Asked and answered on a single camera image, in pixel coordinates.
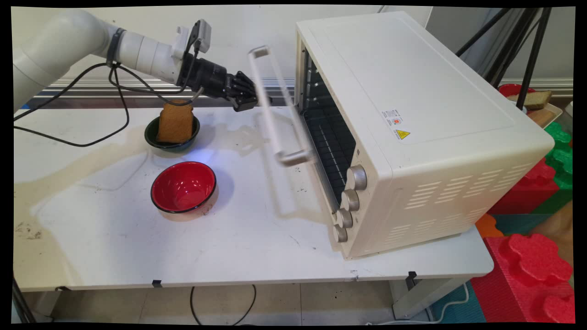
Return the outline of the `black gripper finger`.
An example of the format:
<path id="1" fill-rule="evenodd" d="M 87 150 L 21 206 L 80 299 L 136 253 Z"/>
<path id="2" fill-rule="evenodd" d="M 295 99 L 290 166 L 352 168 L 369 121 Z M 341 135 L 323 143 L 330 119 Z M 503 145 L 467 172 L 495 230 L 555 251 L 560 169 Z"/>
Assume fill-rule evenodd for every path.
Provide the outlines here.
<path id="1" fill-rule="evenodd" d="M 230 102 L 236 112 L 250 110 L 258 105 L 255 92 L 239 92 L 230 95 Z"/>
<path id="2" fill-rule="evenodd" d="M 237 71 L 231 78 L 231 95 L 233 97 L 255 97 L 255 83 L 242 71 Z"/>

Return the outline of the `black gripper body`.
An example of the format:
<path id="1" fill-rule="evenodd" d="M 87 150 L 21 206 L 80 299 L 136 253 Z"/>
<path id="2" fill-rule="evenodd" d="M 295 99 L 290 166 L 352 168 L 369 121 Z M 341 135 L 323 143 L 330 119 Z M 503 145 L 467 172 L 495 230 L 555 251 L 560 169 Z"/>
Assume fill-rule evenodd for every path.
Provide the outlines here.
<path id="1" fill-rule="evenodd" d="M 203 87 L 205 96 L 228 99 L 232 96 L 229 85 L 232 77 L 225 67 L 187 54 L 183 57 L 177 86 L 190 88 L 193 92 Z"/>

